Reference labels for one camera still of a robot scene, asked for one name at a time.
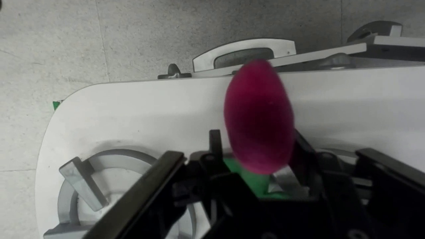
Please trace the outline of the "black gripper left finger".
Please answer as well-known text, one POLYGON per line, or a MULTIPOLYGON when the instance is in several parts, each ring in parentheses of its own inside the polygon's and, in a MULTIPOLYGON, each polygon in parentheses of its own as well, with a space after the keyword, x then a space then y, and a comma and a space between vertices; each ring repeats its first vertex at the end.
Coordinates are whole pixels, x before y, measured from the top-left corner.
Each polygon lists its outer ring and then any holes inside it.
POLYGON ((184 214, 175 207, 171 180, 184 163, 166 151, 82 239, 165 239, 184 214))

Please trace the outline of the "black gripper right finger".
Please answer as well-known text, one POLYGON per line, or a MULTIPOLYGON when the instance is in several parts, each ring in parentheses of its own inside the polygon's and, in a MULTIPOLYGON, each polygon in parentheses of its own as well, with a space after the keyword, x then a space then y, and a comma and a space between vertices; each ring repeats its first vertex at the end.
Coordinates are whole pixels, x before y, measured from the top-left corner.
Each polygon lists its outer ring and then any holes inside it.
POLYGON ((356 151, 356 171, 404 206, 425 207, 425 174, 372 147, 356 151))

